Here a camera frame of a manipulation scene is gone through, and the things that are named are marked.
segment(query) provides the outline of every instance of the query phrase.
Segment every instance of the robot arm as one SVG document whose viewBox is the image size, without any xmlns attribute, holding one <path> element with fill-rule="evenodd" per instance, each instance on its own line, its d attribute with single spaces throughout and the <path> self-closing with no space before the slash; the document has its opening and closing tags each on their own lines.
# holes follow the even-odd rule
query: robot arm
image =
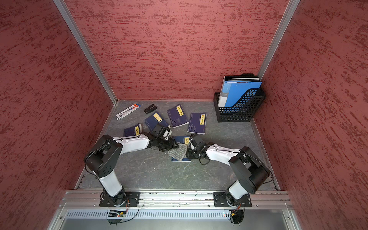
<svg viewBox="0 0 368 230">
<path fill-rule="evenodd" d="M 122 206 L 125 202 L 125 190 L 115 174 L 114 168 L 119 156 L 152 146 L 161 151 L 177 148 L 174 139 L 168 138 L 168 129 L 160 125 L 149 134 L 141 134 L 133 138 L 112 138 L 103 135 L 84 158 L 88 168 L 100 181 L 104 193 L 108 195 L 114 206 Z M 229 165 L 236 177 L 226 190 L 226 200 L 231 206 L 240 203 L 247 193 L 254 194 L 262 183 L 270 176 L 270 171 L 264 167 L 261 160 L 248 148 L 229 149 L 214 143 L 205 143 L 198 134 L 190 137 L 190 147 L 186 153 L 189 159 L 216 160 Z"/>
</svg>

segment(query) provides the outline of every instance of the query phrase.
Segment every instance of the gray cloth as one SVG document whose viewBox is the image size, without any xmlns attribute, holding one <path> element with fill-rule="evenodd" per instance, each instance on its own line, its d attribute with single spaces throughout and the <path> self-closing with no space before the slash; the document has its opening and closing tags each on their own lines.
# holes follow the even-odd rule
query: gray cloth
<svg viewBox="0 0 368 230">
<path fill-rule="evenodd" d="M 178 161 L 181 161 L 183 160 L 183 158 L 185 157 L 185 154 L 187 153 L 188 146 L 182 143 L 178 143 L 178 145 L 179 145 L 179 148 L 169 150 L 169 156 L 172 156 Z"/>
</svg>

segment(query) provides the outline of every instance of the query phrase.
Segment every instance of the gray floor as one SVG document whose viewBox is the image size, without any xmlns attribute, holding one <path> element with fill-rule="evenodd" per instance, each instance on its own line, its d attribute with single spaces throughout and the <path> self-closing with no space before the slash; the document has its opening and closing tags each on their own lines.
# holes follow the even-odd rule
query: gray floor
<svg viewBox="0 0 368 230">
<path fill-rule="evenodd" d="M 144 132 L 149 132 L 143 120 L 153 113 L 145 114 L 145 108 L 154 103 L 160 115 L 168 118 L 166 111 L 180 103 L 188 118 L 191 112 L 207 112 L 206 134 L 201 135 L 204 141 L 234 149 L 248 146 L 263 160 L 250 123 L 218 123 L 213 102 L 120 101 L 116 114 L 134 103 L 140 104 L 141 107 L 119 121 L 114 116 L 106 134 L 122 137 L 125 128 L 137 123 L 142 124 Z M 187 128 L 187 125 L 173 128 L 172 136 L 188 135 Z M 231 167 L 223 163 L 212 161 L 205 166 L 198 160 L 174 163 L 167 153 L 152 149 L 121 155 L 115 172 L 121 184 L 127 189 L 225 190 L 236 181 Z M 86 173 L 79 187 L 101 188 L 101 185 L 94 176 Z M 268 183 L 262 185 L 260 190 L 273 190 L 273 188 L 274 185 Z"/>
</svg>

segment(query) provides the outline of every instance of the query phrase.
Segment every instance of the blue book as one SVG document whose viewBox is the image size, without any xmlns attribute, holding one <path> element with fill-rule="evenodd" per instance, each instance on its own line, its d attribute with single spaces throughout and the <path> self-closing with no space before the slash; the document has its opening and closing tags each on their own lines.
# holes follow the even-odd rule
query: blue book
<svg viewBox="0 0 368 230">
<path fill-rule="evenodd" d="M 190 113 L 187 132 L 205 134 L 207 113 Z"/>
<path fill-rule="evenodd" d="M 254 75 L 225 76 L 224 81 L 259 81 L 259 77 Z"/>
<path fill-rule="evenodd" d="M 139 136 L 142 133 L 142 125 L 136 124 L 133 127 L 124 129 L 123 137 L 134 137 Z"/>
<path fill-rule="evenodd" d="M 178 161 L 177 159 L 171 157 L 171 162 L 192 162 L 192 160 L 189 160 L 188 158 L 183 158 L 183 160 Z"/>
<path fill-rule="evenodd" d="M 225 81 L 222 82 L 222 88 L 219 97 L 219 107 L 225 107 L 231 83 L 232 82 L 225 82 Z"/>
<path fill-rule="evenodd" d="M 231 107 L 243 96 L 248 89 L 259 88 L 262 82 L 232 82 L 225 107 Z"/>
<path fill-rule="evenodd" d="M 175 136 L 174 139 L 177 143 L 189 144 L 189 136 Z M 171 157 L 171 162 L 191 162 L 191 161 L 192 160 L 188 158 L 183 158 L 183 160 L 178 161 L 177 159 Z"/>
<path fill-rule="evenodd" d="M 143 120 L 144 123 L 148 126 L 149 130 L 153 130 L 158 123 L 162 124 L 163 126 L 170 128 L 170 125 L 161 118 L 161 115 L 155 111 L 155 113 L 149 117 L 147 117 L 145 120 Z"/>
<path fill-rule="evenodd" d="M 171 119 L 171 127 L 176 128 L 189 123 L 187 116 L 183 111 L 183 107 L 178 104 L 172 109 L 167 111 L 169 118 Z"/>
</svg>

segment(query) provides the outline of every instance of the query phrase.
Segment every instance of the black mesh file holder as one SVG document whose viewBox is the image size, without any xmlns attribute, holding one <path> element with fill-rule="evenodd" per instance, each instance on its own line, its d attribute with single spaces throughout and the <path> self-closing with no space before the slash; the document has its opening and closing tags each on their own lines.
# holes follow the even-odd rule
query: black mesh file holder
<svg viewBox="0 0 368 230">
<path fill-rule="evenodd" d="M 219 97 L 220 93 L 213 97 L 218 122 L 249 122 L 266 95 L 261 88 L 248 89 L 232 107 L 219 107 Z"/>
</svg>

